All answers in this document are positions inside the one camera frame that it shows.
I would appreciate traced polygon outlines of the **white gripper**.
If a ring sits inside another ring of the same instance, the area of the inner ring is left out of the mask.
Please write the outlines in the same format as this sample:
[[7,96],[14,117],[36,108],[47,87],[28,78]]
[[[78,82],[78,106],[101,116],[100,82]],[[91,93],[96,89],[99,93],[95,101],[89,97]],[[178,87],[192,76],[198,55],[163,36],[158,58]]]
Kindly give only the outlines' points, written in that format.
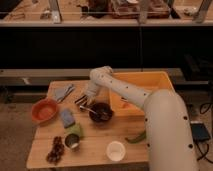
[[[89,81],[85,88],[85,95],[75,100],[75,103],[79,103],[80,101],[84,100],[86,96],[89,101],[93,101],[94,98],[99,94],[99,91],[100,86],[93,83],[92,81]],[[88,107],[90,105],[90,102],[88,100],[81,102],[79,108]]]

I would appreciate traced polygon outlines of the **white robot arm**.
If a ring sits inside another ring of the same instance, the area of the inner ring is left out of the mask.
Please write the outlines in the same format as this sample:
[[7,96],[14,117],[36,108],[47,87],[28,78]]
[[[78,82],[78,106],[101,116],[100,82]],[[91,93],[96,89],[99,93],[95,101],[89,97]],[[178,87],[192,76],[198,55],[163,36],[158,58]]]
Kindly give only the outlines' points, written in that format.
[[90,102],[103,87],[143,111],[150,171],[199,171],[187,108],[167,73],[95,68],[82,97]]

